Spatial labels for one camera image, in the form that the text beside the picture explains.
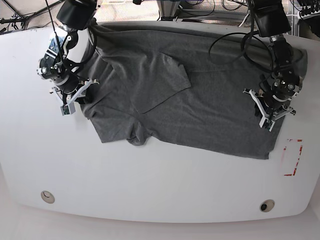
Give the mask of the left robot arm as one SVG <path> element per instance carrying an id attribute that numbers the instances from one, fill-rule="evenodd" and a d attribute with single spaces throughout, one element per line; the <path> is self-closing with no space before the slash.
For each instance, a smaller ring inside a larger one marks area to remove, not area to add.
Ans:
<path id="1" fill-rule="evenodd" d="M 291 30 L 290 23 L 280 0 L 247 1 L 250 17 L 257 25 L 257 31 L 245 35 L 241 49 L 245 49 L 256 34 L 269 38 L 267 47 L 271 64 L 269 68 L 254 62 L 247 54 L 243 56 L 249 63 L 267 73 L 260 76 L 260 90 L 246 89 L 256 104 L 256 115 L 261 117 L 260 127 L 271 130 L 274 123 L 287 114 L 295 115 L 290 101 L 302 89 L 302 77 L 294 70 L 294 50 L 286 41 L 284 34 Z"/>

